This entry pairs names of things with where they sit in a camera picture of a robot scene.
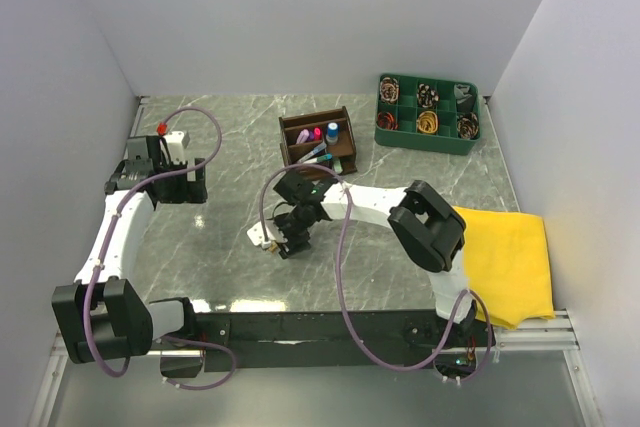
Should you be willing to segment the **green cap white marker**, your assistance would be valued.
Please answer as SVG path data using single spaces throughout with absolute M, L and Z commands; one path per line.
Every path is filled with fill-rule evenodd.
M 305 160 L 305 161 L 301 162 L 301 164 L 302 165 L 320 164 L 320 163 L 324 163 L 324 162 L 330 161 L 330 160 L 332 160 L 332 158 L 333 158 L 332 154 L 327 153 L 327 154 L 324 154 L 324 155 L 321 155 L 321 156 L 317 156 L 317 157 Z

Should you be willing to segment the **lilac pen case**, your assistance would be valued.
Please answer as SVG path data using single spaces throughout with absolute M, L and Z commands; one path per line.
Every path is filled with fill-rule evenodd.
M 308 141 L 310 133 L 307 129 L 302 130 L 296 140 L 297 144 L 302 144 Z

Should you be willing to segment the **blue grey glue stick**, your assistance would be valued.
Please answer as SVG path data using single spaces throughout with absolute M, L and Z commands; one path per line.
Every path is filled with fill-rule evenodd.
M 337 122 L 330 122 L 327 125 L 325 141 L 328 145 L 335 145 L 339 139 L 339 125 Z

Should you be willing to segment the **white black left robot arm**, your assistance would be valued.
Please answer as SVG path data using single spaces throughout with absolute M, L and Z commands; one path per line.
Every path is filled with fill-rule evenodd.
M 207 200 L 204 170 L 185 171 L 192 164 L 188 144 L 184 131 L 127 140 L 125 157 L 104 187 L 103 220 L 88 259 L 74 281 L 57 287 L 52 296 L 72 362 L 90 363 L 95 353 L 103 360 L 142 356 L 163 336 L 179 349 L 199 339 L 200 325 L 188 298 L 145 303 L 131 283 L 156 207 Z

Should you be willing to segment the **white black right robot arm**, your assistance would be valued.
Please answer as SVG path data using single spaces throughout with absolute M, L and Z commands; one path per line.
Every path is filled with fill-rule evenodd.
M 286 259 L 310 247 L 309 229 L 321 221 L 349 219 L 391 229 L 409 259 L 425 270 L 435 297 L 438 332 L 450 345 L 473 333 L 475 311 L 463 267 L 466 223 L 428 183 L 407 187 L 366 187 L 334 178 L 317 182 L 291 170 L 274 191 L 291 211 L 276 215 L 267 227 L 279 255 Z

